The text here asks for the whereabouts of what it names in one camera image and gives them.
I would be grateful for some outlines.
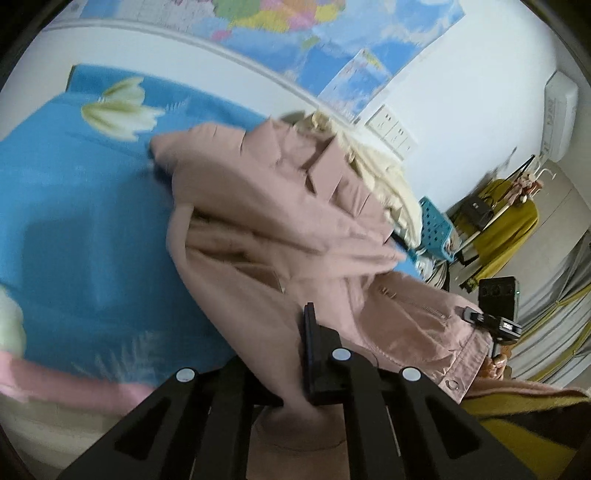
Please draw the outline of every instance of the blue plastic basket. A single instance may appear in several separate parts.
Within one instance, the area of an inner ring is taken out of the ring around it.
[[[444,248],[452,235],[452,222],[427,197],[423,197],[419,203],[423,209],[421,247],[439,260],[453,262],[454,255],[450,255]]]

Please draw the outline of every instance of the jacket zipper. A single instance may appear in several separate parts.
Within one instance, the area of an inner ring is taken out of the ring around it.
[[[401,301],[403,303],[407,303],[407,304],[412,305],[413,307],[416,307],[418,309],[425,310],[426,312],[428,312],[432,315],[435,315],[436,317],[440,318],[441,320],[446,320],[449,318],[448,315],[445,315],[444,313],[442,313],[439,310],[436,310],[432,307],[427,307],[426,305],[421,305],[421,304],[415,303],[411,300],[408,300],[406,298],[402,298],[400,295],[398,295],[398,293],[396,293],[394,291],[390,291],[386,287],[381,287],[379,289],[379,292],[382,295],[384,295],[385,297],[388,297],[390,300],[398,299],[398,301]]]

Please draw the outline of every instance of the black bag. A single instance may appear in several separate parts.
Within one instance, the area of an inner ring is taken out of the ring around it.
[[[468,197],[462,206],[460,212],[466,217],[466,220],[473,225],[476,230],[483,231],[495,216],[492,208],[478,195]]]

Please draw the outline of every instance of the metal grommet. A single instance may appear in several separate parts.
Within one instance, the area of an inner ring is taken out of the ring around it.
[[[456,391],[460,388],[460,384],[455,380],[445,380],[445,384],[450,390]]]

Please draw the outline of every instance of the white circular marker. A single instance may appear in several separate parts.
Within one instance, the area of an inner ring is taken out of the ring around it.
[[[421,372],[416,368],[409,367],[402,370],[402,376],[409,382],[417,382],[421,378]]]
[[[177,380],[179,382],[187,383],[193,378],[195,378],[195,370],[191,370],[190,368],[183,368],[177,372]]]
[[[346,348],[336,348],[333,350],[332,355],[333,358],[339,362],[346,362],[349,358],[351,358],[351,352],[349,352]]]

